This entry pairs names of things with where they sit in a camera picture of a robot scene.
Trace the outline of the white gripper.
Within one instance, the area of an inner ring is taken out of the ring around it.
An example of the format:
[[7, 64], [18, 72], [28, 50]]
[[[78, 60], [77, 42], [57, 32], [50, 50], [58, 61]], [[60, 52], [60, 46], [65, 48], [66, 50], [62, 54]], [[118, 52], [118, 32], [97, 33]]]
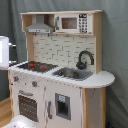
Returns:
[[9, 67], [9, 38], [0, 36], [0, 69]]

